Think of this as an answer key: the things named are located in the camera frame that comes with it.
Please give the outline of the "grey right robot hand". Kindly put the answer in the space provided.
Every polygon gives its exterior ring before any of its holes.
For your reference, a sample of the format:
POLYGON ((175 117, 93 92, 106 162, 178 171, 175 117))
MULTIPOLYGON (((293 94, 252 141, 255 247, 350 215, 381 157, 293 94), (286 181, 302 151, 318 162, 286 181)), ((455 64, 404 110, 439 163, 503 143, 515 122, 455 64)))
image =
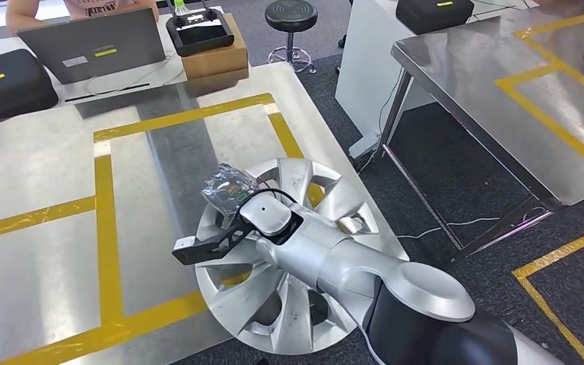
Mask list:
POLYGON ((232 217, 258 188, 257 182, 242 170, 220 163, 217 172, 205 180, 201 194, 224 217, 232 217))

